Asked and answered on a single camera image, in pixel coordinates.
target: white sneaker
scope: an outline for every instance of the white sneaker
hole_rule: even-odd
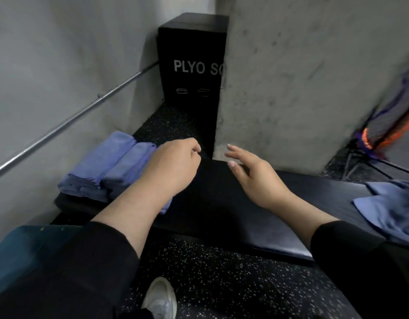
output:
[[[169,281],[158,277],[150,284],[141,308],[148,309],[154,319],[175,319],[176,297]]]

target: concrete wall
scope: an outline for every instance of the concrete wall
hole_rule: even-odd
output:
[[[0,163],[157,59],[157,27],[215,0],[0,0]],[[58,213],[57,183],[114,130],[161,104],[158,68],[0,178],[0,239]]]
[[[225,63],[214,158],[318,173],[409,64],[409,0],[236,0]]]

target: black bench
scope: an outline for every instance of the black bench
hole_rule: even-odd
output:
[[[293,193],[321,210],[378,235],[352,200],[371,195],[364,185],[278,171]],[[106,204],[60,194],[55,204],[64,213],[83,213],[86,220]],[[273,259],[312,261],[310,252],[278,217],[245,195],[226,162],[203,159],[191,184],[174,197],[152,231]]]

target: fingernail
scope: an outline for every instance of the fingernail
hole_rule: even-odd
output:
[[[235,161],[228,161],[228,166],[230,168],[234,168],[237,165],[237,163]]]

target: black plyo box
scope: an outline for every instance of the black plyo box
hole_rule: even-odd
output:
[[[228,16],[184,13],[159,27],[160,76],[167,105],[187,112],[212,156]]]

